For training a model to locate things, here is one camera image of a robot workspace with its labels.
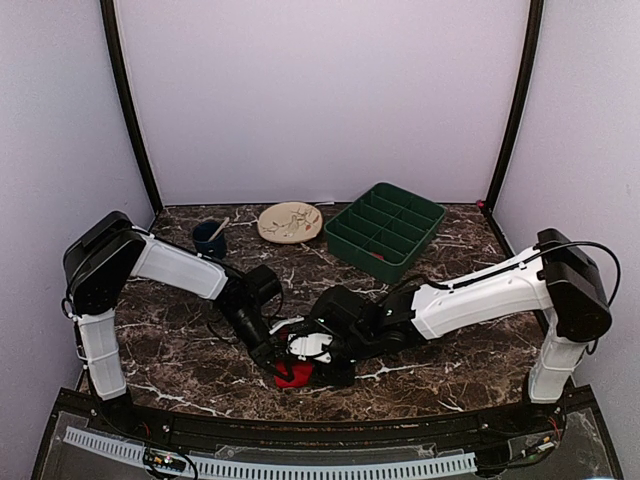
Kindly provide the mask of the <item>red Santa sock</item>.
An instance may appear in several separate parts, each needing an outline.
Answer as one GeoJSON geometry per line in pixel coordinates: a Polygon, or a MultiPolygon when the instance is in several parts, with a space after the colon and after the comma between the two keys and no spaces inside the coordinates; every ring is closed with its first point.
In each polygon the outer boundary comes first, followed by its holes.
{"type": "Polygon", "coordinates": [[[310,384],[313,364],[310,361],[277,361],[276,368],[281,376],[275,375],[276,386],[280,389],[301,388],[310,384]]]}

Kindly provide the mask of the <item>green divided plastic organizer tray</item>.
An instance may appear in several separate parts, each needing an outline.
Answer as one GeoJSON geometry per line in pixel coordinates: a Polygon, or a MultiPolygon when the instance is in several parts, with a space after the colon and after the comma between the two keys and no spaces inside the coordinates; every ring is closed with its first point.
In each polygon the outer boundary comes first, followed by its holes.
{"type": "Polygon", "coordinates": [[[326,222],[327,248],[377,280],[394,284],[435,237],[445,214],[438,203],[380,182],[326,222]]]}

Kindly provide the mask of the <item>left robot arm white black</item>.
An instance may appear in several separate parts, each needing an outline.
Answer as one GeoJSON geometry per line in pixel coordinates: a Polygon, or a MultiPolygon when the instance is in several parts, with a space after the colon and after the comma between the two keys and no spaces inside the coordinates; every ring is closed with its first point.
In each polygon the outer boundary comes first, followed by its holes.
{"type": "Polygon", "coordinates": [[[267,372],[279,372],[262,307],[279,294],[281,285],[265,265],[241,272],[154,236],[120,211],[110,212],[68,247],[62,264],[64,301],[75,324],[81,360],[98,398],[106,401],[103,421],[120,436],[134,435],[141,427],[140,412],[120,398],[127,384],[115,333],[119,296],[133,278],[214,302],[250,358],[267,372]]]}

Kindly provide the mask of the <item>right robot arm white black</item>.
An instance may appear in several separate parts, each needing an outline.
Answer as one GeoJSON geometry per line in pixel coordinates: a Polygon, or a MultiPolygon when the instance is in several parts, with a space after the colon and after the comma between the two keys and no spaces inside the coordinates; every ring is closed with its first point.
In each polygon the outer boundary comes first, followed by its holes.
{"type": "Polygon", "coordinates": [[[617,293],[605,290],[587,247],[603,246],[571,241],[549,228],[538,233],[534,246],[499,264],[444,283],[404,281],[376,302],[332,287],[313,307],[316,332],[293,351],[338,369],[484,321],[539,310],[548,323],[546,336],[528,375],[528,397],[510,413],[511,426],[530,434],[547,420],[548,404],[560,399],[588,344],[612,326],[617,293]]]}

